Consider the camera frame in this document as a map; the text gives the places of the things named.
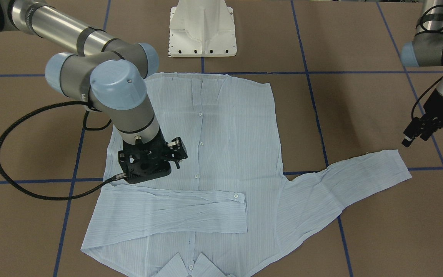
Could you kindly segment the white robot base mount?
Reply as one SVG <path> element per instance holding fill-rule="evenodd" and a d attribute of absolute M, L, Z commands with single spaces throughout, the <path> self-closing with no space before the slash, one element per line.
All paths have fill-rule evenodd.
<path fill-rule="evenodd" d="M 233 9 L 224 0 L 180 0 L 170 9 L 170 57 L 237 54 Z"/>

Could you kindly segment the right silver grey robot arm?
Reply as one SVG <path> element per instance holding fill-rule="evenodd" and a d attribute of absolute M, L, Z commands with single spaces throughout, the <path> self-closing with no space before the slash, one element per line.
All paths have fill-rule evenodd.
<path fill-rule="evenodd" d="M 166 142 L 147 95 L 145 79 L 158 70 L 155 49 L 128 43 L 73 18 L 44 0 L 0 0 L 0 32 L 19 30 L 66 49 L 45 68 L 48 84 L 62 95 L 108 115 L 126 158 L 158 164 L 187 152 L 179 137 Z"/>

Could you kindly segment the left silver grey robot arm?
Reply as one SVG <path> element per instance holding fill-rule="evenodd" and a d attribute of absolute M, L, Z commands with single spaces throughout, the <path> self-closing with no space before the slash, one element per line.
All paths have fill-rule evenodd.
<path fill-rule="evenodd" d="M 400 54 L 401 63 L 405 67 L 437 67 L 443 66 L 443 0 L 425 0 L 421 16 L 415 26 L 415 36 L 406 43 Z M 443 76 L 427 90 L 422 117 L 414 115 L 417 100 L 411 110 L 411 122 L 404 130 L 404 147 L 409 147 L 420 137 L 428 140 L 431 135 L 443 128 Z"/>

